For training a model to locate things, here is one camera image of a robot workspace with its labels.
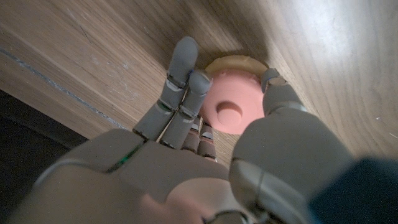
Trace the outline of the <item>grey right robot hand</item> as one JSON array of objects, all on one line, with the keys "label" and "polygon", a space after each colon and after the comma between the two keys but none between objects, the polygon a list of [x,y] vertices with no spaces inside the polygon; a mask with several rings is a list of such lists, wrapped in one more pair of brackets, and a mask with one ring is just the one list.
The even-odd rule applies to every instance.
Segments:
[{"label": "grey right robot hand", "polygon": [[309,203],[354,159],[270,68],[265,116],[230,166],[213,157],[210,127],[192,124],[211,80],[197,43],[175,46],[161,96],[132,131],[113,129],[48,167],[8,223],[311,223]]}]

